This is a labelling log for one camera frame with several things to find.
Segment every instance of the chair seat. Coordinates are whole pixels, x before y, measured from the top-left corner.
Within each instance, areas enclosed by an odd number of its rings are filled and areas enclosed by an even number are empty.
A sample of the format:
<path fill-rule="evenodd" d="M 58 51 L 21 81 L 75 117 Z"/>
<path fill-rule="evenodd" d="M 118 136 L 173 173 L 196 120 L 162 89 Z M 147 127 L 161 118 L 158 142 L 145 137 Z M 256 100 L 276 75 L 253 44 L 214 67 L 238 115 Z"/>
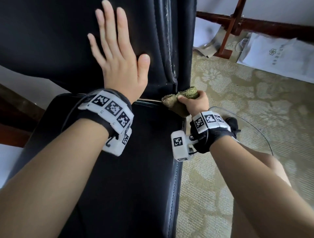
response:
<path fill-rule="evenodd" d="M 11 177 L 59 135 L 82 95 L 63 94 L 49 105 Z M 60 237 L 174 237 L 182 163 L 170 135 L 184 120 L 160 102 L 132 105 L 132 135 L 121 156 L 101 152 Z"/>

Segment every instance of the leg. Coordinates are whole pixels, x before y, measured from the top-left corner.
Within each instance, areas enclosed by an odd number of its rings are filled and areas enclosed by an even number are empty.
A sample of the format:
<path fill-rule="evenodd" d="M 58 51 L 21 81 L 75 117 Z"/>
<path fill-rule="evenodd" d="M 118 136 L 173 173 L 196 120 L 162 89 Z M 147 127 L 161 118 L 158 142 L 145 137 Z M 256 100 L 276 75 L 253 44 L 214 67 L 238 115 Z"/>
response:
<path fill-rule="evenodd" d="M 252 155 L 254 155 L 256 158 L 258 158 L 267 167 L 269 167 L 276 175 L 278 175 L 287 184 L 291 186 L 282 164 L 275 157 L 266 153 L 257 152 L 244 145 L 242 145 L 242 147 L 245 148 Z M 248 221 L 248 219 L 245 217 L 245 214 L 241 211 L 239 205 L 236 203 L 236 201 L 234 201 L 231 238 L 238 237 L 256 238 L 258 236 L 253 227 L 251 226 L 250 222 Z"/>

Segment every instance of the person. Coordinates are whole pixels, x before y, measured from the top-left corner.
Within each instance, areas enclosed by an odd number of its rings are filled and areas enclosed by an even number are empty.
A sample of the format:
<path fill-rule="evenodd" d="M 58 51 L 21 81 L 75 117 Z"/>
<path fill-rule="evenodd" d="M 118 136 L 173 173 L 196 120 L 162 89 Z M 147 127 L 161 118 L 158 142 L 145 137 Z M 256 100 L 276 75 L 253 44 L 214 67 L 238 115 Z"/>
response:
<path fill-rule="evenodd" d="M 116 11 L 116 34 L 114 10 L 108 1 L 102 5 L 104 13 L 97 9 L 96 17 L 106 58 L 88 34 L 91 50 L 103 69 L 104 87 L 133 103 L 147 85 L 150 58 L 143 54 L 137 60 L 124 10 Z M 203 91 L 195 100 L 179 101 L 192 116 L 209 108 Z M 104 126 L 81 118 L 40 151 L 0 190 L 0 237 L 57 237 L 107 140 Z M 291 188 L 278 160 L 228 135 L 209 150 L 235 198 L 232 237 L 314 236 L 314 212 Z"/>

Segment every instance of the black leather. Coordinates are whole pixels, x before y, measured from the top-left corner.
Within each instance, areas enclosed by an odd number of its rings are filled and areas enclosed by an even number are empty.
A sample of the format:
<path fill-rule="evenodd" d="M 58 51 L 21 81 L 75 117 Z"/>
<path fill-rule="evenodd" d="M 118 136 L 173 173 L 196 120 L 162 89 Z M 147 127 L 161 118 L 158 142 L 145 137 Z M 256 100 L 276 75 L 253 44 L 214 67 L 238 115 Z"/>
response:
<path fill-rule="evenodd" d="M 80 97 L 65 94 L 52 101 L 10 177 L 60 133 Z M 182 129 L 183 119 L 159 102 L 137 101 L 132 108 L 124 152 L 101 152 L 60 237 L 83 237 L 84 229 L 87 237 L 175 236 L 182 163 L 173 159 L 170 134 Z"/>
<path fill-rule="evenodd" d="M 111 0 L 126 11 L 137 56 L 151 57 L 143 97 L 161 99 L 190 85 L 196 0 Z M 0 65 L 48 78 L 73 93 L 103 86 L 87 34 L 99 41 L 101 0 L 1 0 Z"/>

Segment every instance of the wrist-mounted device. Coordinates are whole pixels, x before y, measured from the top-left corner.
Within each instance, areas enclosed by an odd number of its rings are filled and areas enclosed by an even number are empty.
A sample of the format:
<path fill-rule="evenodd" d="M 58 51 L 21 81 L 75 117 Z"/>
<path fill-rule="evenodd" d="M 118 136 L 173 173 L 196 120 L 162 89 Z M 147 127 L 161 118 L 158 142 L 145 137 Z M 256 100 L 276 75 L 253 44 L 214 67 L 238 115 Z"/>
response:
<path fill-rule="evenodd" d="M 235 139 L 230 126 L 218 113 L 212 111 L 197 114 L 192 118 L 190 125 L 189 136 L 185 135 L 184 131 L 175 131 L 171 134 L 172 152 L 177 161 L 191 160 L 196 152 L 202 154 L 209 152 L 210 146 L 225 135 Z"/>
<path fill-rule="evenodd" d="M 103 89 L 88 96 L 78 109 L 77 119 L 87 118 L 107 129 L 109 138 L 102 150 L 120 156 L 132 133 L 130 101 L 115 90 Z"/>

